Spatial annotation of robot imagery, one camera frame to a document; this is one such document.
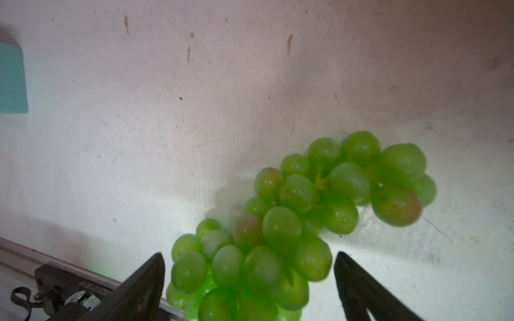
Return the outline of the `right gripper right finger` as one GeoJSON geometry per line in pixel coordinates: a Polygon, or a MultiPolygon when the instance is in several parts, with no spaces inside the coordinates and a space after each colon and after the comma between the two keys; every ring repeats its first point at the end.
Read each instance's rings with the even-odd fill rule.
{"type": "Polygon", "coordinates": [[[333,266],[339,299],[348,320],[420,320],[345,252],[333,266]]]}

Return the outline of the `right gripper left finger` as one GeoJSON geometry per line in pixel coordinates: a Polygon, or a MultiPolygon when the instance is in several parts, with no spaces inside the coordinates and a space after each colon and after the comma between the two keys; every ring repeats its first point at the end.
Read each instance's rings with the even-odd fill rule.
{"type": "Polygon", "coordinates": [[[163,293],[164,278],[164,259],[160,253],[156,253],[96,308],[79,319],[90,321],[156,320],[163,293]]]}

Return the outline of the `green grape bunch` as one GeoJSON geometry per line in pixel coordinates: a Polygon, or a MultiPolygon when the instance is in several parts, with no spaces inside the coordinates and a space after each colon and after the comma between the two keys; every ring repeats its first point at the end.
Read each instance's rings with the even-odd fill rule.
{"type": "Polygon", "coordinates": [[[310,285],[334,274],[321,232],[352,234],[365,206],[388,226],[416,223],[437,194],[426,168],[417,145],[382,148],[368,131],[313,141],[260,170],[231,230],[207,218],[175,241],[168,304],[186,320],[300,320],[310,285]]]}

